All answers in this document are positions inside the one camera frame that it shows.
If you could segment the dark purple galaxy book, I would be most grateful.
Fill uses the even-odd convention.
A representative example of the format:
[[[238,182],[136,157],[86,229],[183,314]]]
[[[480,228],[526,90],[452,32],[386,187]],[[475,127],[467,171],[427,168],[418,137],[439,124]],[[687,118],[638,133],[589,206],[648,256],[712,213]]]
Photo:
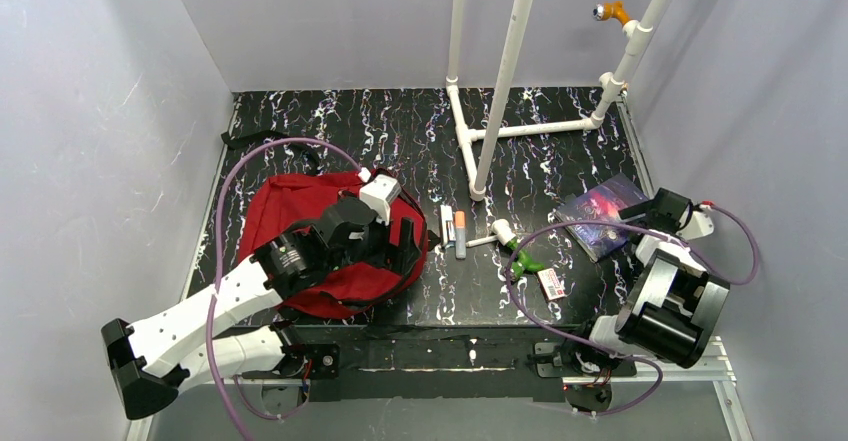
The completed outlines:
[[[619,211],[648,200],[646,194],[626,175],[618,174],[580,195],[568,195],[554,210],[560,222],[590,220],[621,223]],[[580,224],[568,226],[567,231],[597,263],[622,247],[627,231],[608,225]]]

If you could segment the red student backpack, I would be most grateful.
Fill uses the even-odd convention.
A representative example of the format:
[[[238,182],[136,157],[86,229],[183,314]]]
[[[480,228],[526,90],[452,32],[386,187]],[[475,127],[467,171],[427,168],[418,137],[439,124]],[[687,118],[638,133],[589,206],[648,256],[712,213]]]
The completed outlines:
[[[237,259],[256,262],[265,273],[263,286],[279,295],[275,309],[297,311],[322,319],[346,319],[365,312],[400,294],[421,276],[432,233],[418,201],[403,187],[391,205],[391,220],[385,225],[385,246],[377,261],[349,266],[329,266],[322,253],[313,223],[330,205],[342,197],[357,197],[363,182],[363,167],[345,150],[327,141],[283,137],[264,140],[245,153],[227,174],[218,200],[225,201],[229,185],[240,168],[264,151],[288,144],[306,151],[321,146],[351,165],[346,172],[324,174],[284,174],[269,178],[248,206]],[[409,273],[390,270],[390,250],[398,243],[400,222],[415,223],[420,259]]]

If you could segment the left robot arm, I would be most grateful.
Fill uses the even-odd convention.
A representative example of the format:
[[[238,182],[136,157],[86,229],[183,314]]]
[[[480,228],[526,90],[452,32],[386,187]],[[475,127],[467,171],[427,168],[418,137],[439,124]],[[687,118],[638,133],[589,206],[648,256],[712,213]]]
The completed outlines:
[[[193,387],[250,371],[278,369],[298,349],[280,326],[223,337],[239,321],[314,290],[330,297],[334,281],[374,289],[340,307],[367,308],[396,294],[426,258],[420,210],[396,201],[384,218],[355,196],[339,198],[317,219],[302,220],[257,247],[218,284],[146,319],[120,318],[100,329],[124,414],[156,414]]]

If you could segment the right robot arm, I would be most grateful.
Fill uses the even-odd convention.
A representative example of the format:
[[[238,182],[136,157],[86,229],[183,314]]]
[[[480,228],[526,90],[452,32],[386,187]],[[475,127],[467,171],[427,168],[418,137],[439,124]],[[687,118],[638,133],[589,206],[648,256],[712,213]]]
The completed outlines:
[[[646,198],[637,188],[597,186],[567,196],[555,215],[576,223],[570,231],[593,260],[629,246],[642,268],[618,313],[581,324],[575,340],[535,345],[529,358],[538,375],[599,379],[634,356],[693,366],[730,290],[681,245],[712,233],[703,209],[664,188]]]

